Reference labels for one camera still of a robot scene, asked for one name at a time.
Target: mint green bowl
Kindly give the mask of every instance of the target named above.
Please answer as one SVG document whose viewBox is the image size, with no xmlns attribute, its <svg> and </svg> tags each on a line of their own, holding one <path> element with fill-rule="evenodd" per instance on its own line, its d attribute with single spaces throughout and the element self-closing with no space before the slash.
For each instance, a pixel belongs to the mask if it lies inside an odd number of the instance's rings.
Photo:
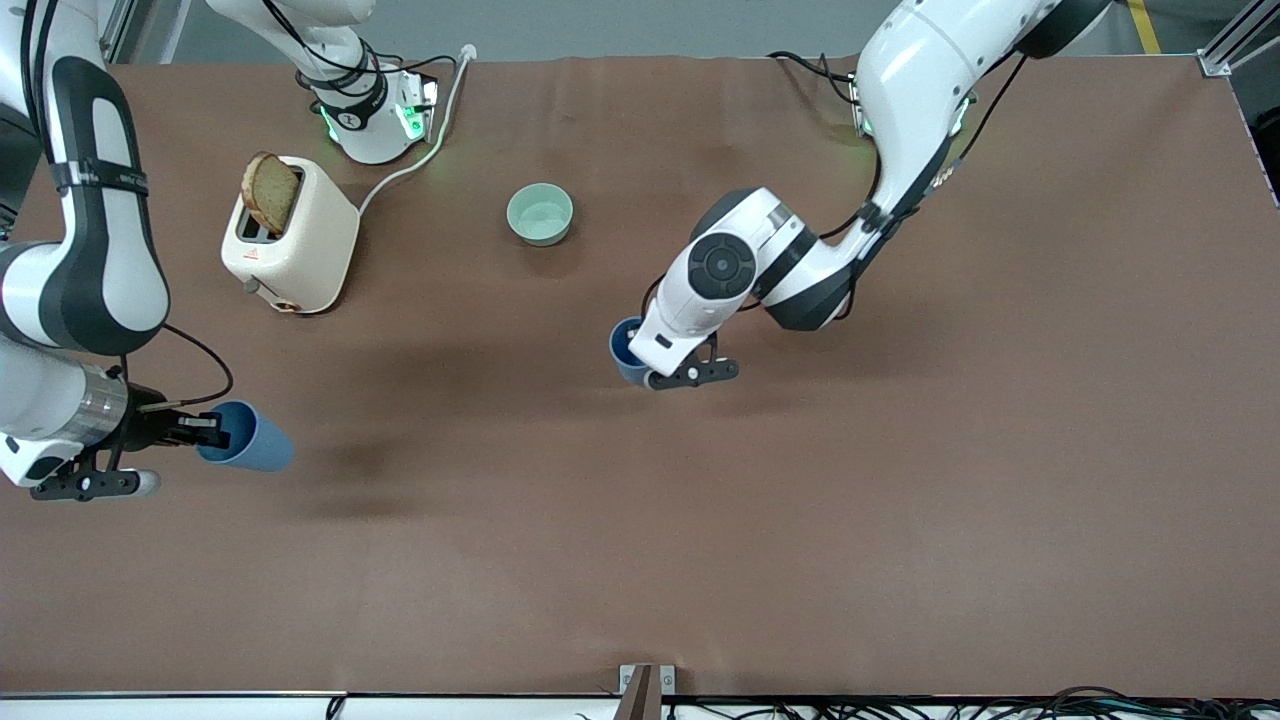
<svg viewBox="0 0 1280 720">
<path fill-rule="evenodd" d="M 507 224 L 529 245 L 547 247 L 564 240 L 573 201 L 558 186 L 540 182 L 520 188 L 507 204 Z"/>
</svg>

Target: white cable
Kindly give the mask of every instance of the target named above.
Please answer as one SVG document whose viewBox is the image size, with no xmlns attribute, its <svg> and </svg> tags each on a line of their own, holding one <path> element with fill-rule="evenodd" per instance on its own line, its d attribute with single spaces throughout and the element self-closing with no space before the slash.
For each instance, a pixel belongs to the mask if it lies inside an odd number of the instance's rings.
<svg viewBox="0 0 1280 720">
<path fill-rule="evenodd" d="M 435 154 L 440 151 L 440 147 L 444 145 L 444 138 L 449 132 L 449 120 L 453 119 L 453 106 L 457 105 L 458 90 L 462 88 L 462 74 L 467 70 L 467 65 L 471 64 L 471 60 L 475 59 L 475 56 L 476 56 L 475 45 L 462 46 L 462 53 L 460 54 L 460 60 L 458 60 L 458 72 L 454 73 L 453 76 L 453 87 L 449 88 L 449 99 L 445 101 L 444 105 L 444 120 L 440 123 L 440 132 L 435 138 L 435 145 L 426 155 L 422 155 L 422 159 L 419 160 L 417 163 L 413 163 L 412 165 L 404 168 L 403 170 L 396 170 L 394 173 L 383 178 L 380 183 L 375 184 L 374 190 L 370 190 L 369 195 L 365 196 L 365 201 L 360 204 L 360 210 L 358 210 L 360 217 L 365 215 L 365 209 L 369 208 L 369 204 L 372 202 L 374 196 L 381 192 L 384 187 L 387 187 L 398 178 L 402 178 L 410 173 L 422 169 L 422 165 L 430 163 L 431 158 L 435 158 Z"/>
</svg>

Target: bread slice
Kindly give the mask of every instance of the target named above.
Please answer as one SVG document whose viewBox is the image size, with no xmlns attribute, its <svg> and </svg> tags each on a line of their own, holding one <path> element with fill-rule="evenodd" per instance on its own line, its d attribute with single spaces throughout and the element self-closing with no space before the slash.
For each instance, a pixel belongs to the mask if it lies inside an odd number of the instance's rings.
<svg viewBox="0 0 1280 720">
<path fill-rule="evenodd" d="M 270 152 L 259 152 L 244 168 L 241 196 L 253 219 L 268 231 L 283 236 L 289 211 L 298 196 L 293 168 Z"/>
</svg>

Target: brown table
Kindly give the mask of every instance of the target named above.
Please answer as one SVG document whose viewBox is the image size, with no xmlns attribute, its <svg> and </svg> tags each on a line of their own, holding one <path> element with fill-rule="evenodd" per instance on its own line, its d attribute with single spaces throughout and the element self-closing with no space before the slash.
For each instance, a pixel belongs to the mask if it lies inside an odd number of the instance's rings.
<svg viewBox="0 0 1280 720">
<path fill-rule="evenodd" d="M 219 263 L 244 163 L 307 156 L 357 200 L 388 170 L 285 67 L 116 73 L 172 319 L 298 457 L 148 451 L 142 501 L 5 491 L 4 689 L 594 692 L 660 660 L 698 693 L 1275 693 L 1280 214 L 1193 59 L 1028 65 L 851 320 L 737 318 L 742 377 L 660 395 L 605 338 L 721 193 L 768 184 L 819 229 L 864 195 L 819 78 L 477 65 L 342 305 L 301 319 Z M 504 225 L 534 181 L 576 201 L 562 246 Z M 59 232 L 47 184 L 27 237 Z M 170 337 L 132 372 L 220 382 Z"/>
</svg>

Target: blue cup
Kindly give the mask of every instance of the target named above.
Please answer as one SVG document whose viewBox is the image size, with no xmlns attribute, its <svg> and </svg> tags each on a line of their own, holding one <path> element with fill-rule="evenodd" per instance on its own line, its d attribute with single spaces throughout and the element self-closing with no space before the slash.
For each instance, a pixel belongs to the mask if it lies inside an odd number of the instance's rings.
<svg viewBox="0 0 1280 720">
<path fill-rule="evenodd" d="M 196 452 L 214 465 L 275 473 L 293 461 L 293 441 L 248 402 L 232 400 L 212 409 L 223 416 L 221 429 L 230 436 L 227 450 L 196 446 Z"/>
<path fill-rule="evenodd" d="M 618 364 L 618 373 L 625 380 L 635 386 L 648 387 L 644 384 L 644 378 L 652 370 L 627 347 L 631 343 L 628 333 L 639 328 L 640 322 L 640 318 L 627 318 L 613 325 L 613 332 L 609 333 L 609 355 Z"/>
</svg>

